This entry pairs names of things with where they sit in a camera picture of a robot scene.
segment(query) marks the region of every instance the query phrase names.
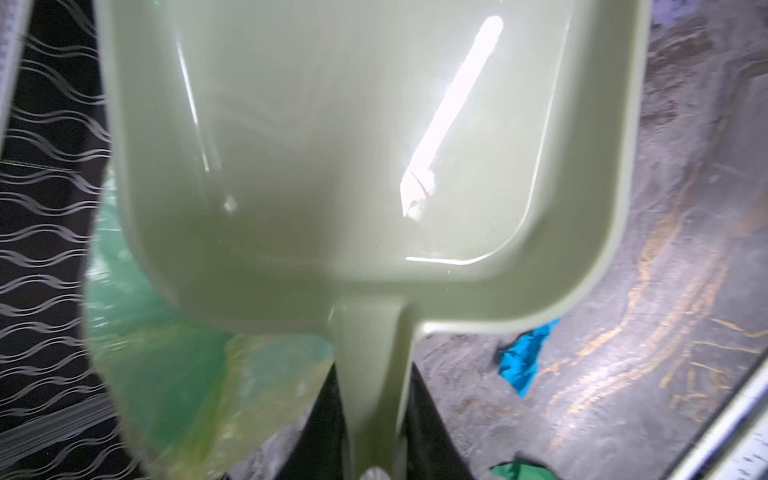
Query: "green plastic bag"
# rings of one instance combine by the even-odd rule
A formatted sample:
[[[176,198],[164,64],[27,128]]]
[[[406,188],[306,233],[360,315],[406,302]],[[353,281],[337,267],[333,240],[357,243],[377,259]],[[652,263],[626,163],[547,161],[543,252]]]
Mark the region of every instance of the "green plastic bag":
[[[128,251],[104,179],[86,273],[84,337],[131,452],[155,480],[222,475],[317,395],[332,363],[317,336],[222,333],[155,293]]]

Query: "green paper scrap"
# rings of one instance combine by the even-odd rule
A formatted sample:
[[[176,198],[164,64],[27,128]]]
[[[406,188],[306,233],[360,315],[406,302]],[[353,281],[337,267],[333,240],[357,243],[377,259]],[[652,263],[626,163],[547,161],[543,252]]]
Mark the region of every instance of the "green paper scrap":
[[[507,480],[557,480],[546,468],[534,467],[525,460],[515,460],[491,468],[491,473]]]

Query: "trash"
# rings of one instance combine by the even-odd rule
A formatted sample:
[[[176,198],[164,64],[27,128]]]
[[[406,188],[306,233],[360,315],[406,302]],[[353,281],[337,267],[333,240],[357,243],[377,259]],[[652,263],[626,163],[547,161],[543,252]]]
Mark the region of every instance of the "trash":
[[[522,399],[528,394],[538,373],[536,359],[541,346],[558,323],[560,319],[521,335],[511,347],[502,352],[498,373],[515,387]]]
[[[302,415],[333,354],[318,336],[217,332],[176,310],[127,248],[111,171],[94,225],[83,335],[121,436],[153,480],[221,476]]]
[[[557,480],[546,468],[533,466],[525,460],[497,465],[491,468],[491,473],[507,480]]]

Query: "plastic bag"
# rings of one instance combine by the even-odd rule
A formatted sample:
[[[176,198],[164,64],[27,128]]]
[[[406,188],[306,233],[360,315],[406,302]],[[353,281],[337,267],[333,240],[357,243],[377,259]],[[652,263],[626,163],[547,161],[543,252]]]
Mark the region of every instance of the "plastic bag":
[[[106,173],[86,273],[84,337],[131,452],[155,480],[216,478],[296,421],[332,363],[317,336],[208,329],[154,292],[128,251]]]

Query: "light green dustpan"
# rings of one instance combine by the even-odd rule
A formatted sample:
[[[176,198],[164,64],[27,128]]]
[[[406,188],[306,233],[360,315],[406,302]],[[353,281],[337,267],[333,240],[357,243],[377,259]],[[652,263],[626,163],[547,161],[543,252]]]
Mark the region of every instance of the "light green dustpan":
[[[413,343],[525,331],[607,268],[650,0],[97,0],[155,288],[334,347],[350,478],[402,476]]]

